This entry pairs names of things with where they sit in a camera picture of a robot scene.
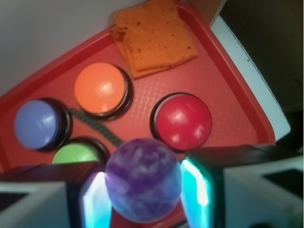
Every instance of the button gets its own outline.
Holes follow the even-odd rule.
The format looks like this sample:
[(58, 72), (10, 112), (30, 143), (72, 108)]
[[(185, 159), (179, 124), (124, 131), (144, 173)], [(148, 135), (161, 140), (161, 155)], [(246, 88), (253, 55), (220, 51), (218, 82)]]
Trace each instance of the button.
[(75, 97), (85, 111), (107, 115), (125, 100), (127, 82), (123, 73), (108, 63), (94, 63), (77, 77)]
[(60, 129), (60, 116), (47, 102), (34, 100), (24, 104), (15, 118), (15, 134), (26, 148), (38, 150), (51, 144)]
[(98, 140), (90, 137), (78, 137), (69, 140), (53, 158), (53, 164), (100, 162), (106, 165), (109, 151)]
[(97, 150), (90, 145), (71, 143), (60, 148), (53, 159), (53, 164), (76, 162), (99, 162)]
[(208, 107), (196, 96), (171, 94), (160, 100), (150, 117), (154, 137), (178, 151), (200, 147), (209, 137), (212, 118)]

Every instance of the folded napkin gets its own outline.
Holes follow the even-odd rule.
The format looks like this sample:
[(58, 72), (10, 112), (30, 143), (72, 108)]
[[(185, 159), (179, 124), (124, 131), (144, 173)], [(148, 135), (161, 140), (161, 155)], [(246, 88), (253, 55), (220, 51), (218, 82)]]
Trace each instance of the folded napkin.
[(198, 56), (173, 0), (150, 0), (114, 13), (110, 31), (134, 78)]

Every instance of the white panel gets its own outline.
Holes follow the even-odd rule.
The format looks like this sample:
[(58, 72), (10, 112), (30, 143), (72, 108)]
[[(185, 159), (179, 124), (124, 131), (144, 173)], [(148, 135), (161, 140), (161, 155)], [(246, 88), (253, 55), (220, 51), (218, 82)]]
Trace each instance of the white panel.
[(276, 136), (275, 140), (281, 139), (290, 132), (290, 126), (252, 59), (221, 17), (218, 17), (214, 22), (212, 31), (230, 55), (257, 101), (263, 108), (274, 129)]

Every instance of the led light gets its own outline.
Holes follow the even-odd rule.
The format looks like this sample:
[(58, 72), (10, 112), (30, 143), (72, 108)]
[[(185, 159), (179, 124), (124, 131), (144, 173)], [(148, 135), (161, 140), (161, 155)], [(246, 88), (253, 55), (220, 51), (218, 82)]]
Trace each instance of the led light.
[(189, 160), (181, 163), (182, 188), (180, 198), (191, 228), (211, 227), (209, 183)]
[(99, 172), (83, 196), (85, 227), (108, 228), (112, 204), (105, 185), (105, 173)]
[(198, 203), (202, 206), (206, 206), (208, 201), (208, 194), (207, 194), (207, 183), (204, 180), (203, 176), (201, 175), (200, 171), (188, 160), (183, 161), (183, 165), (185, 168), (195, 177), (196, 184), (197, 184), (197, 199)]

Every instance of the marbled purple ball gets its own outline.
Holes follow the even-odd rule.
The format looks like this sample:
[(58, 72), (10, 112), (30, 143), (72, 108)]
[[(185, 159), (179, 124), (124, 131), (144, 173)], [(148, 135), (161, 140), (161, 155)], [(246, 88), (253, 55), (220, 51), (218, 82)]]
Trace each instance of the marbled purple ball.
[(133, 222), (156, 222), (179, 201), (179, 161), (171, 148), (156, 139), (122, 144), (107, 162), (105, 173), (113, 207)]

